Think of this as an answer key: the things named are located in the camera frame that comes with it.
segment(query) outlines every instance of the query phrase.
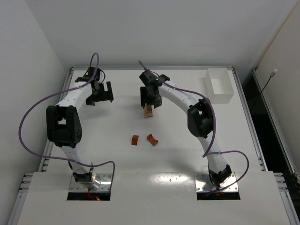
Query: wooden block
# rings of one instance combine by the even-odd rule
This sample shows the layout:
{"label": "wooden block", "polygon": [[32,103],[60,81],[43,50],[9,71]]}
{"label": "wooden block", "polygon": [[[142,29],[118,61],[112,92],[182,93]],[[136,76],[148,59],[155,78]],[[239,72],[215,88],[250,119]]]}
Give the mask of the wooden block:
{"label": "wooden block", "polygon": [[158,140],[156,140],[156,139],[152,136],[152,134],[149,134],[149,135],[147,136],[147,140],[148,140],[153,146],[155,146],[155,145],[158,144]]}
{"label": "wooden block", "polygon": [[132,145],[137,145],[138,140],[139,140],[139,136],[138,135],[133,135],[132,140],[131,140],[131,144]]}
{"label": "wooden block", "polygon": [[153,117],[153,112],[152,112],[152,106],[151,105],[145,105],[145,107],[144,107],[144,117],[145,118]]}

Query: white plastic container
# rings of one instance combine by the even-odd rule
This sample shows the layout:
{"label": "white plastic container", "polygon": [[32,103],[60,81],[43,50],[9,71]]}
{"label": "white plastic container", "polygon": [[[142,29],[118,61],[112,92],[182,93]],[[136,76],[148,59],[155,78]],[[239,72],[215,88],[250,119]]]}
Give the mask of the white plastic container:
{"label": "white plastic container", "polygon": [[208,98],[213,104],[226,104],[234,95],[226,68],[208,69],[204,78]]}

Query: brown block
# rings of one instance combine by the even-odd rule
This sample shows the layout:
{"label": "brown block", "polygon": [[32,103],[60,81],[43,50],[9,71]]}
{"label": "brown block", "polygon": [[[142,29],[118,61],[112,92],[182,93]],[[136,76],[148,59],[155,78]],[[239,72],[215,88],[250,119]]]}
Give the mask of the brown block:
{"label": "brown block", "polygon": [[137,140],[139,140],[139,136],[138,135],[133,135],[132,140],[131,140],[131,144],[132,145],[137,145]]}
{"label": "brown block", "polygon": [[153,146],[155,146],[155,145],[158,144],[158,140],[156,140],[156,139],[152,136],[152,134],[149,134],[149,135],[147,136],[147,140],[148,140]]}

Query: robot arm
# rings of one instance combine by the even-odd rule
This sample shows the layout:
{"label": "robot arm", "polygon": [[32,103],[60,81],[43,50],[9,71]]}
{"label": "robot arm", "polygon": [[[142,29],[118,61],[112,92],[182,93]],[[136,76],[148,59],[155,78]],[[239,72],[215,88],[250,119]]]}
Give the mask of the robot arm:
{"label": "robot arm", "polygon": [[[167,76],[161,75],[159,77],[171,86],[175,86]],[[161,97],[175,103],[187,114],[189,131],[198,138],[203,149],[206,150],[212,139],[213,121],[211,110],[205,99],[196,99],[185,92],[162,85],[162,82],[150,71],[143,72],[140,79],[145,84],[145,87],[141,87],[141,106],[144,108],[145,104],[148,104],[153,105],[154,108],[159,107],[162,104]],[[220,147],[215,140],[210,152],[220,151]],[[214,185],[220,187],[220,184],[232,173],[230,166],[222,154],[208,155],[207,159],[210,179]]]}
{"label": "robot arm", "polygon": [[[94,73],[93,67],[88,69],[87,75],[78,77],[74,88],[85,84]],[[104,85],[99,83],[100,69],[97,69],[95,79],[88,85],[70,91],[67,96],[57,105],[51,105],[46,110],[47,135],[48,139],[66,154],[67,158],[75,161],[69,161],[73,170],[73,176],[76,182],[80,182],[89,189],[97,189],[100,185],[94,169],[82,166],[76,162],[92,165],[92,162],[86,157],[84,150],[80,147],[82,138],[82,127],[80,124],[78,111],[84,103],[95,105],[99,101],[113,101],[113,92],[110,82],[106,82],[108,91],[104,90]]]}

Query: table surface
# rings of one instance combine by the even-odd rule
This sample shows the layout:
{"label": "table surface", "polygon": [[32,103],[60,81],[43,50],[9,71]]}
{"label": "table surface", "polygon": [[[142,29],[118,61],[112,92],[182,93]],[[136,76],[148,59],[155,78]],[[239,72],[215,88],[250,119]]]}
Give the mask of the table surface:
{"label": "table surface", "polygon": [[[145,119],[140,107],[143,85],[139,70],[108,70],[114,101],[85,105],[79,111],[83,137],[81,146],[94,164],[113,160],[116,174],[111,200],[66,201],[72,171],[64,161],[50,160],[47,172],[33,176],[19,219],[25,224],[289,224],[272,172],[262,172],[245,113],[231,71],[234,96],[228,104],[214,104],[220,148],[243,151],[250,167],[239,185],[241,200],[197,201],[195,173],[207,172],[207,159],[199,141],[187,128],[187,116],[163,98],[163,105]],[[181,88],[206,95],[206,70],[158,70]],[[85,71],[73,73],[71,86]],[[146,139],[159,140],[153,147]],[[138,145],[131,145],[139,135]],[[53,147],[52,156],[63,152]],[[224,155],[237,177],[246,168],[240,154]],[[96,168],[111,173],[112,166]],[[168,182],[164,176],[180,174]]]}

